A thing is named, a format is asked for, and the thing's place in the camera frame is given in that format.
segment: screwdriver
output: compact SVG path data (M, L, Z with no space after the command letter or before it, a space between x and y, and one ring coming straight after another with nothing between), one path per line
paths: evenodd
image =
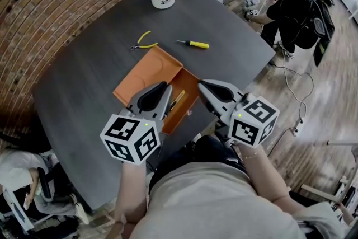
M196 46L196 47L205 48L205 49L209 48L209 44L202 43L202 42L181 41L181 40L177 40L177 42L185 43L185 45L187 45L187 46Z

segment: bracelet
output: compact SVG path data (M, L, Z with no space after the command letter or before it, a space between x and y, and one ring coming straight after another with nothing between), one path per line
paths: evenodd
M244 156L244 155L243 155L242 157L243 157L245 160L249 160L250 158L256 157L259 152L263 152L263 148L261 148L261 150L258 151L258 152L254 152L252 156Z

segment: forearm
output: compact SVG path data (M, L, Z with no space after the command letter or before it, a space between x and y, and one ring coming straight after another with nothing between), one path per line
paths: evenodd
M344 206L341 207L341 211L343 214L343 220L346 222L346 224L351 224L354 221L354 217L352 216L352 214Z
M31 188L30 188L29 196L31 198L34 198L36 194L37 186L39 185L39 172L37 171L37 169L31 168L30 175L32 178L32 184L30 185Z
M144 217L147 211L146 175L145 162L140 166L123 163L115 221L118 222L122 214L127 222L132 224L137 224Z
M262 25L266 25L269 24L270 22L273 22L274 20L268 18L265 15L258 15L258 16L248 16L247 17L250 21L258 23L258 24L262 24Z
M285 181L268 159L262 146L253 149L240 144L239 149L251 183L259 196L270 202L288 196Z

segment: dark gray table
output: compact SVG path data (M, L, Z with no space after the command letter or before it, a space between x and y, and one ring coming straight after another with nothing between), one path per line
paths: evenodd
M60 163L93 209L117 195L121 162L110 157L99 135L110 115L123 107L112 92L147 53L129 50L147 30L152 33L144 43L159 42L199 78L240 89L274 56L257 33L216 0L175 0L166 10L154 8L150 0L123 0L86 28L42 76L34 100ZM186 47L175 40L202 41L210 48ZM192 115L165 141L161 159L212 119L198 100Z

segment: wrist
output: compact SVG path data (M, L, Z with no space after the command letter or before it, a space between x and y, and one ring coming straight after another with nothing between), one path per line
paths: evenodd
M240 149L241 156L244 159L256 157L259 154L265 152L262 146L258 146L257 148L252 148L252 147L248 147L244 144L239 144L239 149Z

